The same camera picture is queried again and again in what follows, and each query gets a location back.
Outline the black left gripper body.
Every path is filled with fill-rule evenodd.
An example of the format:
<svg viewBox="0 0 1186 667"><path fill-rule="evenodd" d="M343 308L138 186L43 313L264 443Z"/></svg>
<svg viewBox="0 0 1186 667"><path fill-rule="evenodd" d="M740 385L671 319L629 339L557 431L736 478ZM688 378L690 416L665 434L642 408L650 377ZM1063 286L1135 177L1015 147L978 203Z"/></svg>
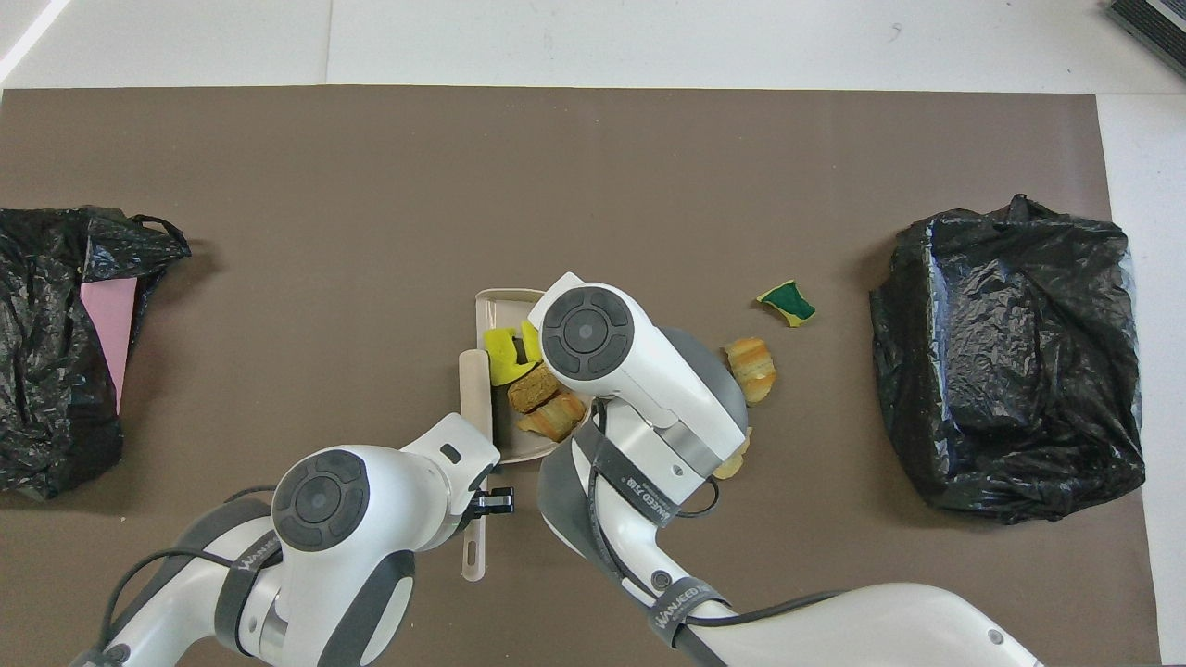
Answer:
<svg viewBox="0 0 1186 667"><path fill-rule="evenodd" d="M487 515L505 514L505 512L515 512L515 489L512 485L490 490L474 489L470 494L466 508L466 526Z"/></svg>

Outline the striped croissant pastry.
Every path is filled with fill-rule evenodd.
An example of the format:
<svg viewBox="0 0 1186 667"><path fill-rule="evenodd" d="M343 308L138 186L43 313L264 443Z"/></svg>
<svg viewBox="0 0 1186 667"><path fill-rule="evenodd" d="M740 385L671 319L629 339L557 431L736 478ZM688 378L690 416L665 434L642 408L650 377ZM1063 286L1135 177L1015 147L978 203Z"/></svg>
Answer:
<svg viewBox="0 0 1186 667"><path fill-rule="evenodd" d="M747 405L763 402L776 382L774 356L758 337L745 337L723 347L725 360Z"/></svg>
<svg viewBox="0 0 1186 667"><path fill-rule="evenodd" d="M584 421L586 413L587 406L581 398L560 392L518 419L515 426L527 434L546 436L550 442L560 443Z"/></svg>

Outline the beige hand brush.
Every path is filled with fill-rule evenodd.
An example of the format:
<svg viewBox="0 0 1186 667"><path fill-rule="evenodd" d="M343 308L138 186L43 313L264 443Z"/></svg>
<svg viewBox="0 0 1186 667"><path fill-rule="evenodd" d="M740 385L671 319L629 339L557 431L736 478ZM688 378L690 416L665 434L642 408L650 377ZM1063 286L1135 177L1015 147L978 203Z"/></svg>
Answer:
<svg viewBox="0 0 1186 667"><path fill-rule="evenodd" d="M479 349L459 355L459 413L493 440L490 358ZM486 574L486 517L471 519L463 529L463 579L474 583Z"/></svg>

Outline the brown bread roll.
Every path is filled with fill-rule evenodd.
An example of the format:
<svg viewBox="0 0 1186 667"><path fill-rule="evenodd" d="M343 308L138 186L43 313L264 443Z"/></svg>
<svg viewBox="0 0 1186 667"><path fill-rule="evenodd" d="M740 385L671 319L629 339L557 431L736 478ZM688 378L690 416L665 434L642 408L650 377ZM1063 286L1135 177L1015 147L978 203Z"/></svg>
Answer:
<svg viewBox="0 0 1186 667"><path fill-rule="evenodd" d="M550 401L560 390L561 385L556 376L551 374L550 368L543 363L538 363L531 371L527 371L525 375L512 381L512 385L509 385L506 398L515 412L528 414L533 409L538 409L538 406Z"/></svg>

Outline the beige plastic dustpan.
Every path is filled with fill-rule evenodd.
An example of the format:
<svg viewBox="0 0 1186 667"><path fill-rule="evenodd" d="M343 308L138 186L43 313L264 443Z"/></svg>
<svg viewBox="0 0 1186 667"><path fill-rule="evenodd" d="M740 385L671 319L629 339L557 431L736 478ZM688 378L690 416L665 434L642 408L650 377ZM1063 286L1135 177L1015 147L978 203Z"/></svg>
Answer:
<svg viewBox="0 0 1186 667"><path fill-rule="evenodd" d="M477 347L486 350L487 330L512 328L527 320L534 304L544 296L541 290L496 288L483 290L476 296ZM490 389L492 409L492 440L500 453L500 464L509 466L527 460L543 459L559 446L546 436L527 432L516 426L523 417L512 409L504 385Z"/></svg>

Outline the pale bread piece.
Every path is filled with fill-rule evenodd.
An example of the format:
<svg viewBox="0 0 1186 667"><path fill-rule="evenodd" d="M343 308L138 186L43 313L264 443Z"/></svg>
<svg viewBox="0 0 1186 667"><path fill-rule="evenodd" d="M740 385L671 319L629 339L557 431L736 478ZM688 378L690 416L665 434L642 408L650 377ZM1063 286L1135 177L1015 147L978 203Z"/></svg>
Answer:
<svg viewBox="0 0 1186 667"><path fill-rule="evenodd" d="M715 472L713 472L713 477L715 479L729 479L737 476L738 470L740 470L745 463L745 455L747 450L750 450L752 431L752 427L746 427L745 438L740 447L738 447L737 452L728 457L728 459L723 460L723 463L716 468Z"/></svg>

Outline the green and yellow sponge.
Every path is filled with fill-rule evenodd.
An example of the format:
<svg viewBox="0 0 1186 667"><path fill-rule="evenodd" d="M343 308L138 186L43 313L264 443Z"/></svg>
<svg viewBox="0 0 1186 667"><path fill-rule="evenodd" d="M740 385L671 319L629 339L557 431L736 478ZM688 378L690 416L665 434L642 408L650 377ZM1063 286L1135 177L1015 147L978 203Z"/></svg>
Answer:
<svg viewBox="0 0 1186 667"><path fill-rule="evenodd" d="M755 296L755 303L773 309L788 322L788 328L801 328L806 320L812 320L817 312L812 303L803 296L796 280L777 284L761 292Z"/></svg>

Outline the crumpled black trash bag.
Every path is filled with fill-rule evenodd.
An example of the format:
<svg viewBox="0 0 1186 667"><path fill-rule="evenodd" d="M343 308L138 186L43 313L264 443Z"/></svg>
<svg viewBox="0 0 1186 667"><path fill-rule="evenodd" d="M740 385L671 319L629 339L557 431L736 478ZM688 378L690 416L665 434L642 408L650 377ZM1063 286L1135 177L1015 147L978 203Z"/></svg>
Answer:
<svg viewBox="0 0 1186 667"><path fill-rule="evenodd" d="M116 385L82 288L135 282L133 350L152 293L191 254L160 217L0 208L0 491L59 497L121 460Z"/></svg>

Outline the black bag lined bin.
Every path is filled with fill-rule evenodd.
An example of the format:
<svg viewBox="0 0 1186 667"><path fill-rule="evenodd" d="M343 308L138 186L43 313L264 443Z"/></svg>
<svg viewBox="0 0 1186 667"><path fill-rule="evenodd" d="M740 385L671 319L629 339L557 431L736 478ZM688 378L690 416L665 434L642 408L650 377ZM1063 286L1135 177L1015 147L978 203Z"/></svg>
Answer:
<svg viewBox="0 0 1186 667"><path fill-rule="evenodd" d="M1026 195L895 237L869 296L878 405L935 510L1058 521L1144 483L1129 239Z"/></svg>

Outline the brown table mat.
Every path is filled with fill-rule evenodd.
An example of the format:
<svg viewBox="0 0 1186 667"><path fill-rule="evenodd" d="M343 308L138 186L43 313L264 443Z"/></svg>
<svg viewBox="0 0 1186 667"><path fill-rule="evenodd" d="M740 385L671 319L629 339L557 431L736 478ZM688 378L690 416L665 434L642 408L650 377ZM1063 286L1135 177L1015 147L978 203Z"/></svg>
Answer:
<svg viewBox="0 0 1186 667"><path fill-rule="evenodd" d="M868 293L895 235L1013 195L1110 220L1071 94L429 87L9 90L0 207L181 228L128 367L125 457L0 494L0 667L64 667L111 587L232 491L339 444L402 447L458 404L482 290L608 282L774 390L709 516L664 550L738 610L919 582L1047 663L1158 662L1142 497L1000 526L927 507L878 408ZM796 280L801 328L755 296Z"/></svg>

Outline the pink sheet in bag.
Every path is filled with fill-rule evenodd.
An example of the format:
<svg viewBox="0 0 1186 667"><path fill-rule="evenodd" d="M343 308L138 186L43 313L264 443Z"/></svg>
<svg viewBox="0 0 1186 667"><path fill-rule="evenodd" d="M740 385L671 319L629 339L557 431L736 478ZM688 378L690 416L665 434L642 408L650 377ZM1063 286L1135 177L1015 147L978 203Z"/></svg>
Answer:
<svg viewBox="0 0 1186 667"><path fill-rule="evenodd" d="M130 356L132 318L138 279L111 279L106 282L82 282L81 300L98 336L107 371L115 390L116 414L120 413L125 374Z"/></svg>

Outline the dark ribbed device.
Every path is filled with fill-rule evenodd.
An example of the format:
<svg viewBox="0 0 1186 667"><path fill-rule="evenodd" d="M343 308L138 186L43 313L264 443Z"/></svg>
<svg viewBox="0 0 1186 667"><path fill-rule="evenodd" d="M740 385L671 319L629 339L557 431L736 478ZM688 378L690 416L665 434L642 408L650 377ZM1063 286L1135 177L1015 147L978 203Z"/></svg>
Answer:
<svg viewBox="0 0 1186 667"><path fill-rule="evenodd" d="M1107 15L1186 80L1186 0L1111 0Z"/></svg>

